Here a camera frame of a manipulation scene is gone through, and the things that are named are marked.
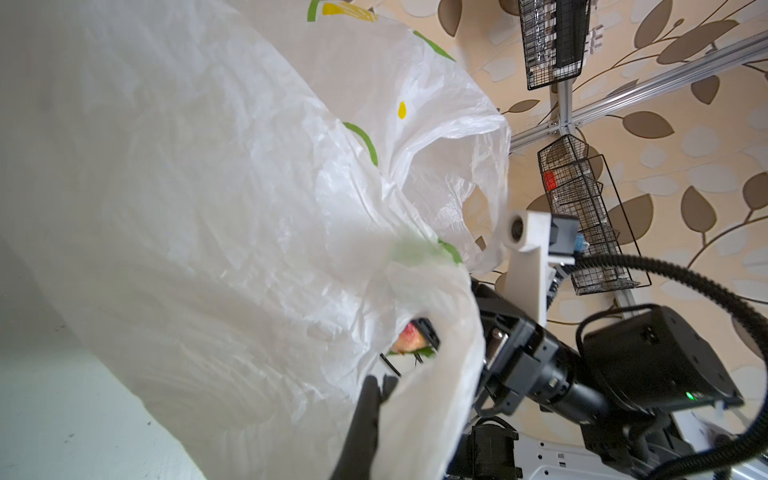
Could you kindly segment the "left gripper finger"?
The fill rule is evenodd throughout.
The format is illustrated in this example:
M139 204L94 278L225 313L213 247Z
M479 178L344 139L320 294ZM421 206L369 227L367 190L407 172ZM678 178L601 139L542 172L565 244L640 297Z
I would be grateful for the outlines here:
M382 384L374 376L363 382L358 403L341 455L331 480L368 480L378 446L380 407L398 384L398 377L385 376Z

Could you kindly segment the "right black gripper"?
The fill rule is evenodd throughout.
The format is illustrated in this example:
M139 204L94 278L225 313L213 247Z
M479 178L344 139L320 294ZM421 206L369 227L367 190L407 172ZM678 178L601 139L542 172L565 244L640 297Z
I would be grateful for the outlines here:
M487 285L474 280L472 292L485 338L485 357L473 408L481 417L513 414L523 400L547 383L560 342L546 328ZM415 327L438 350L439 336L427 318Z

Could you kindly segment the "red fake apple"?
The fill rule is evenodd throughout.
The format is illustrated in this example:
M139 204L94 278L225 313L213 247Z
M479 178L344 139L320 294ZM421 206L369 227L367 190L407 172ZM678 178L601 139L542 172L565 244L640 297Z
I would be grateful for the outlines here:
M429 345L416 325L411 322L399 335L396 342L390 348L392 354L408 354L425 348Z

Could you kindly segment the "fake strawberry green leaves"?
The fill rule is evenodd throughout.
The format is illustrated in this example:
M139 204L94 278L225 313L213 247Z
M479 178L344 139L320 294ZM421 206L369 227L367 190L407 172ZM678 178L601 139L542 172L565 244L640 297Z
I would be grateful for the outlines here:
M404 373L433 359L436 354L437 351L433 347L424 347L407 353L389 352L380 354L379 360L382 362L388 374L400 377Z

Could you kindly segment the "white plastic bag fruit print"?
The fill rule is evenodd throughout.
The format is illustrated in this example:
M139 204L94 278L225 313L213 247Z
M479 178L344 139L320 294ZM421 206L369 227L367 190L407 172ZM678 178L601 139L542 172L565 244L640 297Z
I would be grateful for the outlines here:
M5 1L1 235L209 479L326 479L409 321L374 479L440 479L485 353L510 128L424 35L335 1Z

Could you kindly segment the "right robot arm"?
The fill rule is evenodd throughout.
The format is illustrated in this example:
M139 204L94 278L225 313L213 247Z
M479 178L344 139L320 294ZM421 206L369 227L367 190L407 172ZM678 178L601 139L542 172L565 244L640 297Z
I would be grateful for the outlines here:
M506 422L524 399L579 425L588 451L637 479L729 476L767 451L760 410L732 440L696 451L672 428L675 412L744 399L712 346L673 309L652 303L598 312L580 322L567 345L487 286L474 282L486 354L474 410L447 475L518 479L519 436Z

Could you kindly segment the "red item in right basket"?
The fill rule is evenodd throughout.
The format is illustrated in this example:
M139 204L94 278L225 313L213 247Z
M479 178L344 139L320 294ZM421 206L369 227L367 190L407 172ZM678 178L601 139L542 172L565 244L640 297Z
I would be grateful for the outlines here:
M545 191L549 192L557 188L557 177L553 171L544 171L542 173L542 179L545 187Z

